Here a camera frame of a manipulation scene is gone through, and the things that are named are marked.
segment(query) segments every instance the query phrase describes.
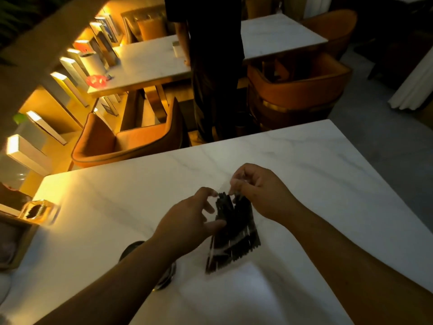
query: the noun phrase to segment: curtain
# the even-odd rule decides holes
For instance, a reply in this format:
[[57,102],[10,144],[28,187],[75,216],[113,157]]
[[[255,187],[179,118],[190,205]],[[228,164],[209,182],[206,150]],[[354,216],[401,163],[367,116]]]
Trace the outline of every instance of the curtain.
[[388,101],[392,108],[417,109],[433,91],[433,48]]
[[328,12],[332,0],[306,0],[304,18]]

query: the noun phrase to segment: gray floor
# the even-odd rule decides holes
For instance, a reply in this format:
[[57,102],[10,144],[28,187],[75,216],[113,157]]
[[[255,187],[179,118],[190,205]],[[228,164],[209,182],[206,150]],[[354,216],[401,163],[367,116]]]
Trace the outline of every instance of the gray floor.
[[350,49],[353,78],[329,119],[433,232],[433,130],[392,110],[394,90],[367,80],[373,63]]

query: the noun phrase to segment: red ashtray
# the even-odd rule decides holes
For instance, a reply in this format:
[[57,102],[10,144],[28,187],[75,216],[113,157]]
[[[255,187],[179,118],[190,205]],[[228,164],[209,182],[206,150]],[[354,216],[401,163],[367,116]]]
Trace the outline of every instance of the red ashtray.
[[107,78],[103,75],[91,75],[87,77],[86,83],[96,89],[103,88],[107,85]]

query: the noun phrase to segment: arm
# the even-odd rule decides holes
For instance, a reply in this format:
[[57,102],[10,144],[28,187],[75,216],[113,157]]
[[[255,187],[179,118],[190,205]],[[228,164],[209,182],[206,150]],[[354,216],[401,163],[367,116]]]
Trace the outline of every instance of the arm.
[[260,214],[290,230],[355,325],[433,324],[433,294],[303,206],[272,171],[245,164],[230,183],[231,193],[240,191]]
[[217,193],[200,188],[162,218],[154,235],[108,273],[46,315],[36,325],[128,324],[167,268],[226,225],[207,222],[213,213],[207,198]]
[[190,39],[189,39],[188,25],[186,22],[181,22],[181,23],[175,23],[175,27],[176,27],[177,38],[179,39],[179,43],[186,57],[185,65],[191,66],[191,59],[189,55]]

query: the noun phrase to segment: black pants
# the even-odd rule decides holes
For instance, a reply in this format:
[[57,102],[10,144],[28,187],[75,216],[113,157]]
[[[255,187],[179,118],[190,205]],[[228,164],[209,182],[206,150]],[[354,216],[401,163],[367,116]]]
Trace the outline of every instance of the black pants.
[[235,136],[233,119],[240,68],[241,62],[238,66],[224,67],[216,71],[217,74],[192,68],[195,121],[198,133],[204,141],[214,141],[214,120],[220,140]]

